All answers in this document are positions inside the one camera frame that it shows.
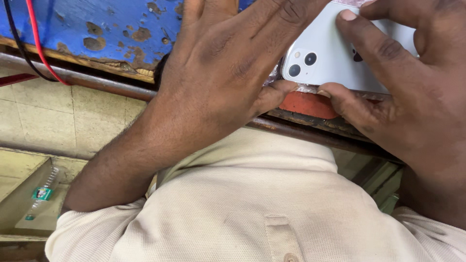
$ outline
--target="red wire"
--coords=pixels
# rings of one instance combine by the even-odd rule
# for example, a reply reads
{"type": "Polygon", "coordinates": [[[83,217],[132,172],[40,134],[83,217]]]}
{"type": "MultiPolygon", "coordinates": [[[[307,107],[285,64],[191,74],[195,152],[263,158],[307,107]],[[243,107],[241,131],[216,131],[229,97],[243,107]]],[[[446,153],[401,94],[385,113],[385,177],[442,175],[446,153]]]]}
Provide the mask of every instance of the red wire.
{"type": "Polygon", "coordinates": [[[66,83],[65,81],[63,81],[63,79],[61,79],[57,75],[57,73],[55,73],[55,71],[50,67],[50,65],[47,63],[47,60],[45,60],[44,54],[42,53],[41,39],[39,37],[39,29],[37,28],[37,21],[35,19],[34,7],[32,5],[32,1],[31,0],[26,0],[26,4],[27,4],[27,10],[29,11],[29,17],[31,18],[31,26],[32,26],[32,32],[34,34],[35,47],[37,48],[37,53],[39,54],[39,57],[41,58],[42,63],[44,63],[44,65],[47,67],[47,69],[50,71],[50,73],[58,81],[60,81],[62,84],[70,85],[70,84],[66,83]]]}

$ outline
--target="man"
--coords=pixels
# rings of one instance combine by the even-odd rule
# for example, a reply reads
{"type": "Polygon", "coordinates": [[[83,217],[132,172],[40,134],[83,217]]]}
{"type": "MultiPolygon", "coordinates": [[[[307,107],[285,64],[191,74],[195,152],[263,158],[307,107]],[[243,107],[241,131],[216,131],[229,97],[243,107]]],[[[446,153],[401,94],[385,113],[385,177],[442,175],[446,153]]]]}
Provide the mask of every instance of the man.
{"type": "Polygon", "coordinates": [[[464,0],[377,0],[336,19],[393,99],[373,105],[337,83],[318,93],[409,165],[393,217],[336,173],[328,148],[242,128],[295,90],[262,83],[327,3],[257,0],[238,14],[235,0],[186,0],[157,97],[73,181],[48,258],[466,261],[464,0]],[[382,18],[417,29],[420,58],[370,22],[382,18]]]}

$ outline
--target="shirt button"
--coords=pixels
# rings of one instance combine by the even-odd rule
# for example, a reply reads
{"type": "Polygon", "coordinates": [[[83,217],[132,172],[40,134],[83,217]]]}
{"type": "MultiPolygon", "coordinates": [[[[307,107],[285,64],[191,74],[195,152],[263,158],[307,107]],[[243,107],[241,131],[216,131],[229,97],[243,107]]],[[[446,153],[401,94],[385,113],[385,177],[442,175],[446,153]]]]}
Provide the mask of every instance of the shirt button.
{"type": "Polygon", "coordinates": [[[285,255],[283,262],[299,262],[299,260],[298,260],[298,257],[295,256],[294,254],[288,253],[285,255]]]}

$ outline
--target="tiled floor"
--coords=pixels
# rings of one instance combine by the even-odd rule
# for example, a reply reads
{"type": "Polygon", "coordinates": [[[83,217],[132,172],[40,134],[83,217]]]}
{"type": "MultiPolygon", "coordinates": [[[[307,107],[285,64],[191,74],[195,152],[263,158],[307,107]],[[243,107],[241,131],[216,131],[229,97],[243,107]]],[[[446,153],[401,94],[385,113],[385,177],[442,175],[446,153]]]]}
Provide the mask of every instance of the tiled floor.
{"type": "MultiPolygon", "coordinates": [[[[0,77],[18,73],[0,68],[0,77]]],[[[89,159],[145,106],[40,78],[0,87],[0,146],[89,159]]]]}

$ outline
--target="bottle label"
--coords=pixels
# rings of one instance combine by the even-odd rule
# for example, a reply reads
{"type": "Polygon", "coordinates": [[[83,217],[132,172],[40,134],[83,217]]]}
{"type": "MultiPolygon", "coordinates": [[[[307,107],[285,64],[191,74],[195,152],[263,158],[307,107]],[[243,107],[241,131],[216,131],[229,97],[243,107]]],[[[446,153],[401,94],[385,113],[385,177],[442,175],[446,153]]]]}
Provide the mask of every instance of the bottle label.
{"type": "Polygon", "coordinates": [[[32,199],[39,199],[48,201],[52,195],[53,190],[46,187],[38,187],[34,190],[32,194],[32,199]]]}

